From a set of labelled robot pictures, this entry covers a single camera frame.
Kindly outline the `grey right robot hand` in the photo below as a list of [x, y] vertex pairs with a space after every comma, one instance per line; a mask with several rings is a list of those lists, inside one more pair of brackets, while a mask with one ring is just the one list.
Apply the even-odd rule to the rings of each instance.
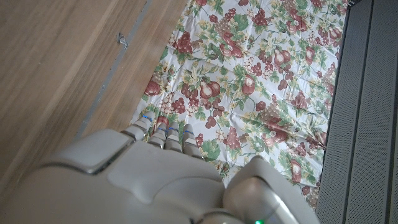
[[2, 223], [317, 223], [302, 196], [263, 157], [225, 184], [187, 124], [154, 114], [97, 131], [38, 164], [1, 205]]

